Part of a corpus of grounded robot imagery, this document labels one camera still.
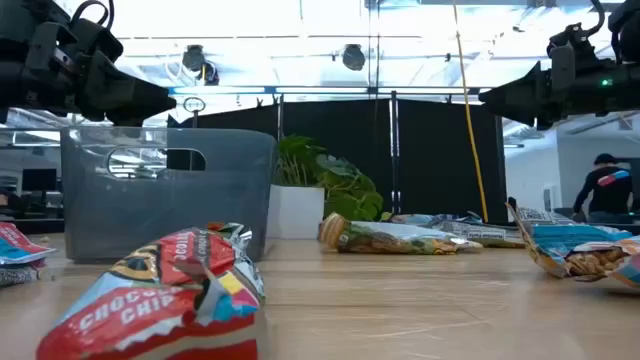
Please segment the light blue granola bar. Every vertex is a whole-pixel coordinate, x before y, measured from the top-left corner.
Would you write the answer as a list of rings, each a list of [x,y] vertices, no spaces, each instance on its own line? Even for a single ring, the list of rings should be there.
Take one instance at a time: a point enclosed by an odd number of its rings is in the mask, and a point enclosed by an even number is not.
[[[589,224],[533,225],[532,240],[537,249],[559,261],[575,247],[588,242],[613,243],[632,237],[626,230]]]

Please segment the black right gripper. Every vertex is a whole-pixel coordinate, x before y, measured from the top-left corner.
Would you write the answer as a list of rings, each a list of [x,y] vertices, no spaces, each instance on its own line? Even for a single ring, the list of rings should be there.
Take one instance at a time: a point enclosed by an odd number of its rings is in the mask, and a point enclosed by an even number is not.
[[[601,83],[608,60],[599,59],[590,42],[549,45],[549,108],[554,118],[597,113]],[[548,113],[548,73],[537,62],[523,77],[480,94],[478,99],[494,115],[547,130],[554,124]]]

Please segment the blue and red granola bar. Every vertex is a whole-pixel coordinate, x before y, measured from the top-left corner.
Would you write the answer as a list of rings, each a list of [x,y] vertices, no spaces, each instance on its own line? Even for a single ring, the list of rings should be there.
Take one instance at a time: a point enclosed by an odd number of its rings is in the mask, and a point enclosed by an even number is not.
[[[0,222],[0,288],[42,278],[46,258],[55,252],[45,240],[44,244],[34,243],[14,224]]]

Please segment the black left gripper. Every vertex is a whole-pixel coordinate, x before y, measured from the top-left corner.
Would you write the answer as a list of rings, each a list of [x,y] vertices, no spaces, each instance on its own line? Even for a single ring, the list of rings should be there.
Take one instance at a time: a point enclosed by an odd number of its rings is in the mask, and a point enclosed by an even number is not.
[[[26,101],[55,113],[107,118],[115,126],[141,126],[176,107],[167,88],[118,70],[93,48],[91,22],[30,22],[22,26]]]

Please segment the green and orange granola bar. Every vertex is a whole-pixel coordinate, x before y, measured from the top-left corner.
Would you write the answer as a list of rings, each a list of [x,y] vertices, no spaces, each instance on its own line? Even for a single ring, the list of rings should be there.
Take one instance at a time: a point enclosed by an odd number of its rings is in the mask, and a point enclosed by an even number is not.
[[[557,261],[537,249],[532,240],[533,225],[525,224],[518,218],[517,208],[511,205],[507,207],[531,259],[549,275],[578,282],[614,279],[640,289],[640,235],[613,243],[588,242],[575,247]]]

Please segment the translucent grey plastic bin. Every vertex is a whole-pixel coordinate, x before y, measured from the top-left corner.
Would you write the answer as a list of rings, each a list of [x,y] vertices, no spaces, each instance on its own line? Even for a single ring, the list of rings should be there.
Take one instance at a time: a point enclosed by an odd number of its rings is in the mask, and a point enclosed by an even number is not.
[[[204,227],[209,222],[249,225],[246,175],[250,135],[243,130],[170,128],[167,175],[171,182],[172,228]]]
[[[60,135],[66,254],[75,261],[118,259],[179,230],[172,228],[171,182],[167,175],[170,128],[68,127]],[[246,175],[253,234],[248,256],[264,255],[274,137],[250,135]]]

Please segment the green plant in white pot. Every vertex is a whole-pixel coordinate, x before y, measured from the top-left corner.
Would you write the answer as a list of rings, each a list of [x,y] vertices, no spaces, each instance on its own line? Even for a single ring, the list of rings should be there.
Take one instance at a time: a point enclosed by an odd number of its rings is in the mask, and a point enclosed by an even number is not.
[[[314,239],[328,215],[375,221],[383,204],[373,180],[347,159],[331,155],[310,137],[280,139],[270,192],[269,237]]]

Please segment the green and white granola bar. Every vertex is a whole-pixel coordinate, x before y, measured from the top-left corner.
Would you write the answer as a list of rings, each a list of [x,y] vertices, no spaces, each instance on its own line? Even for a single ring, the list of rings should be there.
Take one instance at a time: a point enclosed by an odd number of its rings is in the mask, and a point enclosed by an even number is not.
[[[319,225],[317,240],[339,253],[449,255],[476,252],[483,245],[440,230],[415,225],[351,221],[331,213]]]

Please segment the black computer monitor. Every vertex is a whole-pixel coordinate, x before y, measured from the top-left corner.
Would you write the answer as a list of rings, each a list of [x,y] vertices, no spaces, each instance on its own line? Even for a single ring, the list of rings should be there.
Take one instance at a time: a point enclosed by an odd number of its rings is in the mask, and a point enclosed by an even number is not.
[[[22,191],[56,191],[58,188],[57,170],[50,169],[24,169],[22,171]]]

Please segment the dark glass door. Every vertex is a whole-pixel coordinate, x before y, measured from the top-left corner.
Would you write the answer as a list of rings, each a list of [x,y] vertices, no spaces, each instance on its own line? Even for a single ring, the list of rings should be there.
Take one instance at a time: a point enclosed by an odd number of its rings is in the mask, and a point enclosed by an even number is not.
[[[628,160],[632,177],[632,210],[640,211],[640,158],[630,158]]]

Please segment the small black ceiling fixture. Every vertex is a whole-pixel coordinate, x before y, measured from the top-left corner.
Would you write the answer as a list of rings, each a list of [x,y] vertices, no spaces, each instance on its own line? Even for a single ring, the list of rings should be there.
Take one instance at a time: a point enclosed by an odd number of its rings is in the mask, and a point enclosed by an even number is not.
[[[219,85],[219,73],[213,63],[205,61],[202,64],[200,78],[205,86],[218,86]]]

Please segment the white wall dispenser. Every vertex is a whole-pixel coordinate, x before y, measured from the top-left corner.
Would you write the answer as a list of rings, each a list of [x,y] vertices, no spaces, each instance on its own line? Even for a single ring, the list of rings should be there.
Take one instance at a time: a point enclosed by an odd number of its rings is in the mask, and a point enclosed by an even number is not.
[[[546,211],[554,212],[557,208],[562,207],[562,196],[557,184],[546,184],[542,189],[542,197]]]

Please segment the black metal table frame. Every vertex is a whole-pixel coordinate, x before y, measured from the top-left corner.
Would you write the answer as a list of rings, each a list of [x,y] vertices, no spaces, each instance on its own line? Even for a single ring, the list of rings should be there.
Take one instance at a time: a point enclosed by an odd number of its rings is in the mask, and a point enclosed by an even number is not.
[[[62,219],[14,219],[9,220],[25,235],[56,234],[64,232]],[[620,225],[619,229],[640,235],[640,225]]]

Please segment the person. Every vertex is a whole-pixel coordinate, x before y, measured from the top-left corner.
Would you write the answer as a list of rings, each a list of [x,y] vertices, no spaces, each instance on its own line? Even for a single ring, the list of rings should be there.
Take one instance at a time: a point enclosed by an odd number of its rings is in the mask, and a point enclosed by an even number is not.
[[[591,224],[632,224],[631,213],[638,207],[629,202],[632,176],[628,169],[618,166],[617,159],[601,153],[594,160],[594,169],[585,178],[573,205],[573,217],[583,210],[583,204],[592,195],[586,219]]]

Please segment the blue and white granola bar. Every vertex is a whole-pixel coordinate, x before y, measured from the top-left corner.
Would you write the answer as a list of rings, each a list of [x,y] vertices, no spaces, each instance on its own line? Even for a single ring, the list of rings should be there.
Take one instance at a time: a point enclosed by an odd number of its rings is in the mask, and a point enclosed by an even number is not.
[[[479,215],[469,213],[466,216],[454,215],[454,214],[437,214],[437,215],[426,215],[426,214],[401,214],[401,215],[392,215],[389,219],[391,223],[398,224],[408,224],[415,226],[426,226],[432,227],[436,224],[445,222],[445,221],[454,221],[454,222],[463,222],[470,224],[483,224],[484,221]]]

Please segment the red chewy granola bar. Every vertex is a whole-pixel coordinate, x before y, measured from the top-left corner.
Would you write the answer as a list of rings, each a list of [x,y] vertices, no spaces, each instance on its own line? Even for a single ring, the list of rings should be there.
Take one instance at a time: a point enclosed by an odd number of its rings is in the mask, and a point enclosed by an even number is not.
[[[213,223],[131,252],[67,310],[36,360],[268,360],[252,237]]]

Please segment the black partition screen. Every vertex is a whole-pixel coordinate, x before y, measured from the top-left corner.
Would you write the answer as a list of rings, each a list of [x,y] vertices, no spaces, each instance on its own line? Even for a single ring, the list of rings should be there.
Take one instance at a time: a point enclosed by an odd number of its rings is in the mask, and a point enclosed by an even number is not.
[[[501,123],[480,106],[389,99],[287,102],[170,119],[171,128],[254,130],[310,137],[369,176],[384,208],[474,212],[507,220]]]

